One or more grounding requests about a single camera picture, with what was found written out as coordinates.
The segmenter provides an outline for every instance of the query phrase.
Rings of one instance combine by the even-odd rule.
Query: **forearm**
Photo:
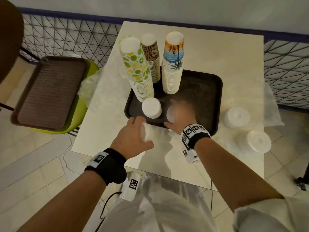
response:
[[[42,207],[18,232],[82,231],[106,184],[93,171],[85,171]]]
[[[197,141],[195,151],[232,211],[265,199],[283,198],[264,179],[210,138]]]

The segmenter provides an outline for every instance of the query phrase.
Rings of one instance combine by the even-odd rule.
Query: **person's right hand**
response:
[[[180,135],[185,127],[190,124],[196,124],[194,110],[192,104],[186,101],[178,103],[175,99],[171,99],[171,103],[173,105],[172,115],[174,116],[174,123],[164,122],[164,125]]]

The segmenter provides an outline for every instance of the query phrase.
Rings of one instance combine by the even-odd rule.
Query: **white table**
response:
[[[162,60],[165,37],[171,31],[180,31],[185,37],[184,69],[216,74],[222,79],[220,114],[235,105],[250,112],[251,121],[246,127],[230,129],[220,121],[212,138],[263,178],[264,155],[242,153],[233,141],[242,130],[263,130],[263,36],[259,35],[124,22],[72,151],[94,156],[108,148],[126,125],[124,108],[131,88],[117,70],[121,60],[119,39],[154,33]],[[180,136],[165,128],[152,128],[154,148],[128,160],[125,166],[210,188],[211,180],[202,164],[186,162]]]

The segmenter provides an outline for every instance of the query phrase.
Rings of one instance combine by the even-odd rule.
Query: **person's left hand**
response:
[[[118,151],[126,160],[152,149],[154,147],[152,141],[145,143],[141,139],[141,125],[143,122],[146,123],[146,119],[142,116],[138,116],[136,119],[131,117],[127,125],[119,131],[110,148]]]

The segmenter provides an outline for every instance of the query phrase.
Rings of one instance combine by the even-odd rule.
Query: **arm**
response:
[[[197,123],[194,111],[185,101],[177,103],[171,100],[171,102],[175,108],[175,122],[164,124],[167,128],[181,134],[186,126]],[[196,142],[194,148],[208,175],[232,211],[265,199],[283,199],[283,196],[259,175],[212,139],[202,138]]]
[[[152,141],[141,139],[144,117],[131,117],[120,130],[110,148],[126,160],[153,148]],[[69,186],[42,207],[18,232],[82,231],[106,188],[104,180],[94,171],[85,171]]]

